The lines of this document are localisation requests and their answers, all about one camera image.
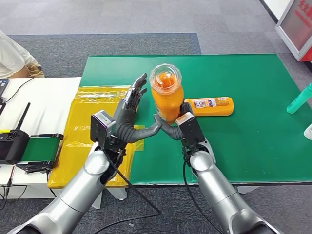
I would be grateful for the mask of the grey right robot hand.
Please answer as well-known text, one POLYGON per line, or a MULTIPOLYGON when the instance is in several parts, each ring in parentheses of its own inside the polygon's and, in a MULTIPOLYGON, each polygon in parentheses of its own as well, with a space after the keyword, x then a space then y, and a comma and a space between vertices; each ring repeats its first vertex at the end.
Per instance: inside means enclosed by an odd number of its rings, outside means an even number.
MULTIPOLYGON (((182 111, 182 115, 187 113, 187 112, 191 112, 191 107, 189 103, 184 102, 180 106, 180 110, 182 111)), ((162 120, 160 116, 158 114, 154 114, 153 115, 154 121, 156 123, 159 123, 161 125, 161 129, 171 137, 171 139, 174 140, 182 140, 184 139, 184 134, 182 131, 178 127, 178 126, 171 126, 164 120, 162 120)))

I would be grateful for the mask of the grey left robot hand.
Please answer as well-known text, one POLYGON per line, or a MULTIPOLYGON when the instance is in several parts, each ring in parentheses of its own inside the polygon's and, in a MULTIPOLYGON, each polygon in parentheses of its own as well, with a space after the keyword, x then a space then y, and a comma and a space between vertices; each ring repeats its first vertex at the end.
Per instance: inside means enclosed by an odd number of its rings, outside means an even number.
POLYGON ((144 73, 136 79, 128 89, 125 96, 119 101, 113 115, 116 120, 113 133, 115 137, 125 143, 134 143, 154 136, 161 129, 162 124, 160 122, 143 129, 134 127, 137 109, 142 96, 147 92, 146 88, 143 88, 147 83, 147 77, 147 74, 144 73))

